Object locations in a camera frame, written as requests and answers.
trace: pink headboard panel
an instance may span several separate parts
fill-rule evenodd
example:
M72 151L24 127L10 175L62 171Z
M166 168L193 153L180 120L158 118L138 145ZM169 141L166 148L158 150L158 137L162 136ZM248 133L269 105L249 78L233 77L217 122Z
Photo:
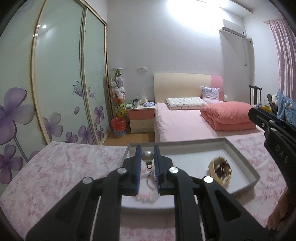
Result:
M221 76L212 75L210 88L220 88L219 100L224 100L224 84Z

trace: headboard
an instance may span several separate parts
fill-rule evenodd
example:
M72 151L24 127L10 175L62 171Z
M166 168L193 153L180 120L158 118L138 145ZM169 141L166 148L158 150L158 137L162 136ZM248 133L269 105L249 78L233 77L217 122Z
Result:
M219 99L223 100L223 79L216 75L164 73L154 74L155 103L166 103L169 97L201 97L201 86L220 88Z

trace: nightstand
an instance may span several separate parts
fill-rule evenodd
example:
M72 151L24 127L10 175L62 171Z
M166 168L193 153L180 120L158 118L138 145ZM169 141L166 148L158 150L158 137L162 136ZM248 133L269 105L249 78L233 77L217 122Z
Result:
M131 132L153 132L155 106L138 107L127 110L130 119Z

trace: stuffed animal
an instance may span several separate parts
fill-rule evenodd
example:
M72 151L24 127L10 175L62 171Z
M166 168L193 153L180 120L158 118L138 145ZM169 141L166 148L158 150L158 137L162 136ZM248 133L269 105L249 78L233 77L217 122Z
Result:
M117 81L112 81L111 82L111 87L112 88L115 88L117 86L117 84L118 84Z
M278 96L277 96L277 94L272 95L272 97L271 97L271 102L272 102L273 104L275 104L276 106L279 106L279 101L278 101Z
M126 104L125 103L122 103L117 107L116 114L118 115L118 117L126 115Z
M116 89L118 89L118 87L117 87L117 86L116 86L115 88L112 88L112 89L111 89L111 90L112 90L112 94L113 94L113 95L115 95L115 94L116 94L116 91L115 91Z
M278 97L278 112L279 119L286 120L288 123L296 126L296 103L292 99L285 97L280 91L276 93Z
M123 78L121 76L116 77L115 80L117 82L122 82L123 83Z
M123 102L123 93L118 93L117 94L117 98L121 100L121 102Z
M124 93L124 87L120 87L120 88L118 88L118 90L119 90L121 93Z
M123 83L122 82L118 82L117 83L118 88L123 87Z
M118 88L114 88L115 94L118 95L120 93Z
M118 77L118 76L121 76L121 72L120 72L120 70L118 69L118 70L116 70L116 72L115 72L115 77Z

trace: pink patterned mattress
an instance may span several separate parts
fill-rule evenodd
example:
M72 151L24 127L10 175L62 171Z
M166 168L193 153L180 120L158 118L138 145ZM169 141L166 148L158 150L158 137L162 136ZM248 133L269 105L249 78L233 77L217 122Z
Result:
M155 118L160 142L212 139L233 135L260 133L249 131L215 131L201 116L200 110L170 110L166 103L157 103Z
M237 200L265 226L285 189L285 181L264 148L264 135L228 138L261 176L253 190ZM52 142L11 181L0 197L1 208L15 230L27 232L83 177L106 176L120 167L126 147ZM121 241L175 240L174 214L122 214Z

